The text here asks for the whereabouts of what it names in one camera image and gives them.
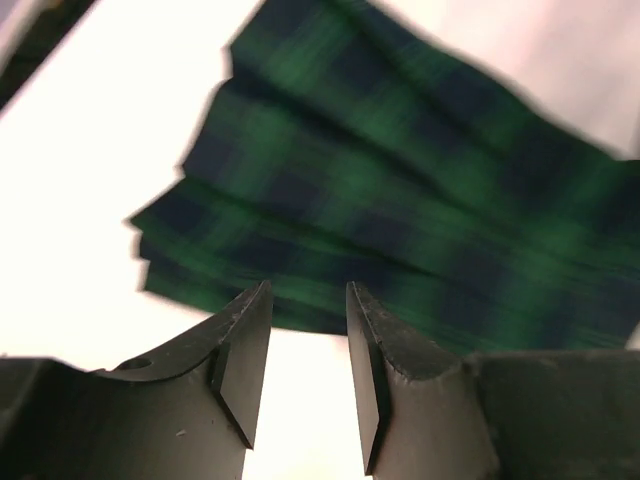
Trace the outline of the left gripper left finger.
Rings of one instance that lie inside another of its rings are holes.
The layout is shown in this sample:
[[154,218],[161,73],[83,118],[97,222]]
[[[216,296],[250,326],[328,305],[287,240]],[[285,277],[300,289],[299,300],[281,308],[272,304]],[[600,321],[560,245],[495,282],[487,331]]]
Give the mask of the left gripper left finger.
[[238,479],[255,443],[272,319],[262,282],[112,371],[1,362],[5,479]]

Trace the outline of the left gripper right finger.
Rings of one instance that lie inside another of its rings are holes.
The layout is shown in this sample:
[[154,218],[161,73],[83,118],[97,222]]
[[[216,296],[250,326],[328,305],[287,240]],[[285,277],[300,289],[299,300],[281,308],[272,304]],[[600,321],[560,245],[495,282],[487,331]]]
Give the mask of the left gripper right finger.
[[365,472],[376,479],[635,479],[639,354],[461,357],[346,289]]

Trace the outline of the green plaid pleated skirt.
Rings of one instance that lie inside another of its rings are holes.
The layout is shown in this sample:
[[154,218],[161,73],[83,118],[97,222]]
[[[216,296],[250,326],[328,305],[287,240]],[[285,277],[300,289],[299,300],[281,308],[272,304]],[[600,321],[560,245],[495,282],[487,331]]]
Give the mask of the green plaid pleated skirt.
[[639,321],[639,165],[365,1],[262,4],[183,178],[131,222],[145,290],[344,334],[344,288],[457,352],[618,348]]

